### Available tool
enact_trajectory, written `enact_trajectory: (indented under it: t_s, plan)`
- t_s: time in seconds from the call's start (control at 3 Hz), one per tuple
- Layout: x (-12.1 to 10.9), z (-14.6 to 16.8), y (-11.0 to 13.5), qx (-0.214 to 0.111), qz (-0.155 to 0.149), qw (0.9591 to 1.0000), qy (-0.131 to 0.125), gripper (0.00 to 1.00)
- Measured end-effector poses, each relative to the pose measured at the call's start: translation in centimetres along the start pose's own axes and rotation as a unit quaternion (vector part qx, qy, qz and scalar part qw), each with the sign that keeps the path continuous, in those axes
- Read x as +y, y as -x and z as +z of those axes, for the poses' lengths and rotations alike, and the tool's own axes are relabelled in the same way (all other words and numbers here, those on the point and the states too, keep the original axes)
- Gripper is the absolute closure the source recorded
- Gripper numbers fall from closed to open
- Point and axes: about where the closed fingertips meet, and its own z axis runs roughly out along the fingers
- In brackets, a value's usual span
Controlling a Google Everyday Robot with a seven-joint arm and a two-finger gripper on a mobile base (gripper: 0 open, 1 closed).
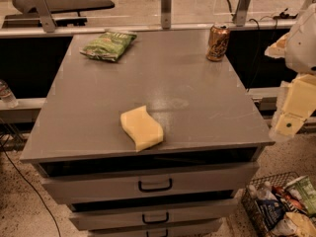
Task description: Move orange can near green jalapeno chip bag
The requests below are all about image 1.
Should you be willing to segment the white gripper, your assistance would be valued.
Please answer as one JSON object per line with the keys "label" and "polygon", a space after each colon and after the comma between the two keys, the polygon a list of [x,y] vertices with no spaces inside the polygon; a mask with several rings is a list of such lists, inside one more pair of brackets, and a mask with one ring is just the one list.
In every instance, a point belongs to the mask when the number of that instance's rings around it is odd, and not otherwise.
{"label": "white gripper", "polygon": [[[289,33],[281,36],[265,50],[265,56],[285,58]],[[276,111],[271,122],[269,137],[273,141],[287,141],[301,129],[316,110],[316,77],[299,75],[290,83],[282,111]]]}

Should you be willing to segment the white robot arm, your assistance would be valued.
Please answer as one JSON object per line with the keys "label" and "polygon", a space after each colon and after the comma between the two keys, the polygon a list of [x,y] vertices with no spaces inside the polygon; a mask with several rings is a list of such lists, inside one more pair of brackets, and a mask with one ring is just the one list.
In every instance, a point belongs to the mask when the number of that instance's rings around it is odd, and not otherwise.
{"label": "white robot arm", "polygon": [[282,81],[269,136],[275,142],[294,137],[316,111],[316,4],[310,4],[290,31],[265,50],[265,56],[284,58],[297,73]]}

